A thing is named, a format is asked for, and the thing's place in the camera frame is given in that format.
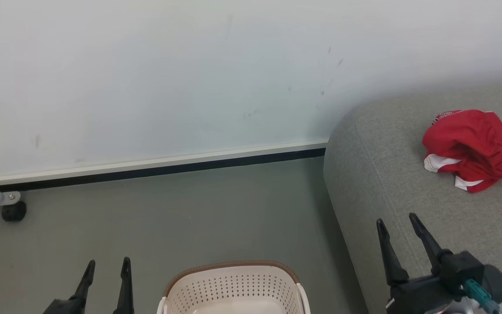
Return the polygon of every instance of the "brown basket rim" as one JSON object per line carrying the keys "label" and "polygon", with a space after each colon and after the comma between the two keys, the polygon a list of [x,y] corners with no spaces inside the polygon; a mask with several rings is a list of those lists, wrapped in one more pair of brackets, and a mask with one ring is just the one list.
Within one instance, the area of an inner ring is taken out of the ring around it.
{"label": "brown basket rim", "polygon": [[297,278],[297,275],[291,270],[288,266],[285,264],[282,264],[281,262],[277,262],[274,260],[239,260],[239,261],[233,261],[233,262],[223,262],[223,263],[216,263],[216,264],[210,264],[210,265],[205,265],[205,266],[199,266],[195,268],[189,268],[188,270],[184,270],[183,272],[177,274],[173,279],[170,281],[168,286],[166,286],[166,290],[164,290],[164,296],[168,297],[168,294],[170,293],[170,290],[172,290],[173,285],[175,285],[181,278],[198,273],[198,272],[205,272],[206,270],[217,270],[219,268],[228,268],[228,267],[237,267],[237,266],[272,266],[279,268],[281,270],[284,270],[290,277],[292,277],[292,280],[295,284],[299,283],[299,278]]}

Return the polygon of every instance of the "wall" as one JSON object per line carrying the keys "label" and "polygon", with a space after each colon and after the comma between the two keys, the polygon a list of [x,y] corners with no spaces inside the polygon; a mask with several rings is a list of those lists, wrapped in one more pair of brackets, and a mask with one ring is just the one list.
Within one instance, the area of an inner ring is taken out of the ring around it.
{"label": "wall", "polygon": [[325,141],[502,78],[502,1],[0,0],[0,177]]}

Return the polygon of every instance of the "laundry basket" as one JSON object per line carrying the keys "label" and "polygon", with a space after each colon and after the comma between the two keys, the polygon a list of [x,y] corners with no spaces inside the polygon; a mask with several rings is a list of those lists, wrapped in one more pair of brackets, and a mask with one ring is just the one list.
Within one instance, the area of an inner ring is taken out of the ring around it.
{"label": "laundry basket", "polygon": [[168,285],[157,314],[311,314],[295,273],[272,261],[186,270]]}

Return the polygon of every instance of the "furniture leg with caster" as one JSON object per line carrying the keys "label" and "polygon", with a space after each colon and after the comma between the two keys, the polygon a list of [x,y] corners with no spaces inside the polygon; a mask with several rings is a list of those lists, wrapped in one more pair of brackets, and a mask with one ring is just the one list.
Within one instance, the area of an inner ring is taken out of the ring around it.
{"label": "furniture leg with caster", "polygon": [[26,204],[17,191],[0,192],[1,217],[4,221],[21,221],[26,215]]}

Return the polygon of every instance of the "black baseboard strip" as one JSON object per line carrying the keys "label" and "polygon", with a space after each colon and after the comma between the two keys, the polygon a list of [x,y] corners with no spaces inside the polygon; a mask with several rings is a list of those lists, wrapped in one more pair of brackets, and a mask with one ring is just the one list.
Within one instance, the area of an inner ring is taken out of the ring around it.
{"label": "black baseboard strip", "polygon": [[275,161],[320,157],[324,155],[325,155],[324,148],[302,150],[302,151],[291,151],[288,153],[205,161],[203,163],[193,163],[193,164],[175,165],[167,167],[154,167],[149,169],[140,169],[132,171],[120,171],[113,173],[84,175],[82,177],[66,177],[64,179],[53,179],[46,181],[34,181],[26,183],[0,185],[0,191],[28,191],[35,189],[46,189],[46,188],[64,187],[66,185],[77,185],[77,184],[86,184],[86,183],[95,183],[104,181],[132,179],[134,177],[151,177],[153,175],[200,171],[200,170],[215,169],[221,167],[265,164],[265,163],[273,163]]}

